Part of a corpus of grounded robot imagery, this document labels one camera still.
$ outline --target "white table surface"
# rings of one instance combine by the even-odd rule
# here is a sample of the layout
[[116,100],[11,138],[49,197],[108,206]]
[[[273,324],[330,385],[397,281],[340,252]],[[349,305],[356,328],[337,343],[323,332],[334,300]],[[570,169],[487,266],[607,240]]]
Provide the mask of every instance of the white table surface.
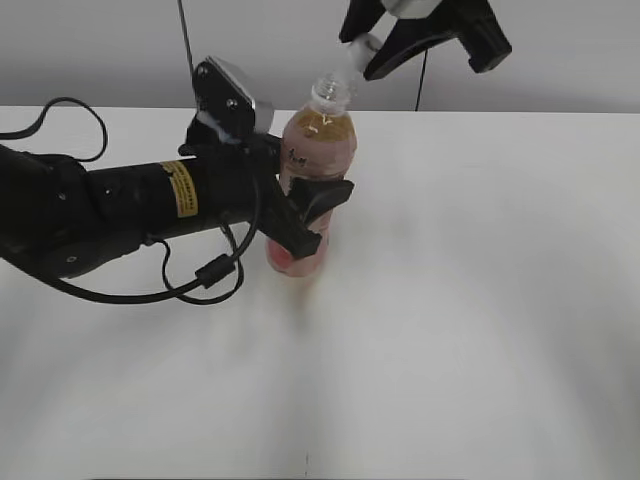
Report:
[[[176,158],[192,115],[100,112],[103,167]],[[357,187],[314,281],[262,238],[218,307],[94,305],[0,265],[0,478],[640,477],[640,116],[353,117]],[[98,143],[57,109],[7,144]],[[225,247],[174,245],[176,281]],[[79,283],[158,290],[161,258]]]

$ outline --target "wire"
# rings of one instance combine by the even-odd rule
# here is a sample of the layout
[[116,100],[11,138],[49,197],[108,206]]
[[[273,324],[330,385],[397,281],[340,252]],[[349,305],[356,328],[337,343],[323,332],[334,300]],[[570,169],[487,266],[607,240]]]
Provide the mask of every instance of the wire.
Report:
[[170,291],[149,293],[145,295],[108,295],[105,293],[93,292],[91,290],[85,290],[84,288],[76,287],[71,283],[67,283],[64,280],[60,280],[58,277],[49,275],[45,272],[39,271],[33,266],[33,264],[25,260],[21,255],[17,255],[4,245],[0,244],[0,257],[4,258],[11,265],[26,273],[30,277],[39,280],[40,282],[55,288],[56,290],[80,298],[82,300],[88,300],[96,303],[106,303],[109,305],[142,305],[148,303],[162,302],[170,298],[176,298],[179,295],[184,295],[192,290],[201,286],[199,280],[191,280],[180,287],[174,288]]
[[249,230],[247,230],[247,234],[244,236],[244,239],[242,240],[242,243],[240,244],[238,249],[233,252],[231,257],[229,257],[229,261],[231,262],[235,262],[236,260],[238,260],[240,256],[247,251],[249,245],[251,245],[251,242],[255,238],[258,231],[258,224],[260,223],[260,212],[262,211],[262,194],[260,192],[258,178],[256,177],[252,166],[249,164],[249,160],[245,156],[242,157],[242,161],[245,163],[245,166],[251,173],[251,183],[253,185],[253,194],[255,198],[253,202],[253,214],[249,222]]
[[424,58],[422,59],[422,72],[420,72],[420,86],[418,87],[418,98],[416,98],[416,108],[417,112],[420,110],[420,100],[422,98],[422,86],[424,85],[424,74],[427,71],[427,54],[429,50],[424,51]]
[[95,112],[95,110],[93,110],[93,108],[91,108],[89,105],[84,103],[82,100],[78,100],[77,98],[72,98],[72,97],[54,98],[42,108],[42,111],[40,112],[40,116],[36,119],[35,122],[33,122],[24,130],[19,130],[17,132],[0,133],[0,140],[20,140],[22,138],[27,138],[27,137],[31,137],[32,135],[35,135],[38,132],[38,130],[40,130],[40,128],[42,127],[42,124],[44,123],[44,119],[47,116],[49,109],[58,103],[65,103],[65,102],[73,103],[75,105],[81,106],[82,108],[87,110],[89,113],[91,113],[91,115],[93,115],[94,118],[98,121],[98,124],[100,124],[100,130],[102,130],[102,148],[100,149],[98,154],[91,158],[86,158],[86,159],[76,158],[77,161],[83,162],[83,163],[95,162],[100,157],[102,157],[102,155],[104,155],[104,152],[107,150],[107,145],[109,144],[109,134],[107,132],[107,126],[105,125],[104,120],[100,118],[100,115],[98,115]]
[[[235,236],[233,235],[233,231],[231,230],[231,227],[229,227],[228,224],[224,223],[221,229],[225,237],[227,238],[229,245],[231,246],[231,250],[233,252],[237,251],[238,244],[236,242]],[[162,281],[164,282],[165,287],[167,287],[167,290],[172,290],[173,286],[171,285],[171,282],[169,281],[169,277],[167,276],[167,265],[169,263],[169,257],[171,256],[171,247],[164,239],[159,239],[157,240],[157,242],[162,244],[165,248],[164,259],[162,260]],[[244,283],[244,267],[242,266],[242,262],[240,261],[240,259],[238,259],[237,264],[238,264],[238,275],[236,278],[236,284],[228,292],[222,295],[219,295],[215,298],[207,298],[207,299],[193,298],[187,295],[179,295],[176,298],[182,302],[189,303],[191,305],[200,305],[200,306],[216,305],[218,303],[224,302],[225,300],[228,300],[240,289],[240,287]]]
[[189,62],[189,74],[193,82],[193,55],[191,53],[191,42],[189,41],[189,31],[187,29],[187,20],[184,16],[184,5],[182,0],[178,0],[178,12],[180,13],[180,25],[182,26],[182,36],[184,37],[184,47],[187,51],[187,61]]

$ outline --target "liquid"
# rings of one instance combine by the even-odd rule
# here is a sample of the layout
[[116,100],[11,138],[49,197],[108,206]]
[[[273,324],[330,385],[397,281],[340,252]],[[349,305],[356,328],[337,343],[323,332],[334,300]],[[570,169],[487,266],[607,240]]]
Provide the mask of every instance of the liquid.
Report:
[[[280,155],[280,185],[289,193],[296,177],[309,180],[341,179],[351,166],[357,148],[353,122],[348,113],[328,115],[307,106],[296,113],[285,127]],[[295,261],[273,240],[267,241],[271,266],[292,277],[313,273],[323,262],[329,245],[332,212],[324,214],[309,227],[322,235],[315,255]]]

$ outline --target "clear plastic bottle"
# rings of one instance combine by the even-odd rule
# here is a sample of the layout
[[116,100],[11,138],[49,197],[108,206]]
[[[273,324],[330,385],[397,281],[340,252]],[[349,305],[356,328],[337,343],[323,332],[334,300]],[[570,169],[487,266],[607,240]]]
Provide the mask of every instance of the clear plastic bottle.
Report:
[[[350,82],[340,72],[321,77],[313,86],[311,100],[289,120],[282,135],[280,185],[285,193],[296,177],[336,180],[345,176],[357,148],[356,132],[347,112],[350,101]],[[322,235],[320,247],[311,257],[294,261],[286,249],[268,240],[271,266],[291,277],[304,277],[317,270],[327,253],[331,213],[310,226]]]

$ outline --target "gray wall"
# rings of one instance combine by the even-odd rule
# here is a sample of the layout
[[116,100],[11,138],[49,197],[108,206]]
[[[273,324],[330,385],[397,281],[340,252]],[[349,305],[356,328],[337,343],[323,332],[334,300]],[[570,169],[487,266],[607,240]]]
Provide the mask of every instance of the gray wall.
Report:
[[[174,0],[2,0],[0,104],[190,106]],[[215,54],[296,108],[340,58],[348,0],[185,0],[196,58]],[[474,75],[457,42],[433,51],[423,109],[640,112],[640,2],[493,0],[515,52]],[[392,19],[378,29],[387,32]],[[413,107],[420,60],[360,89],[355,109]]]

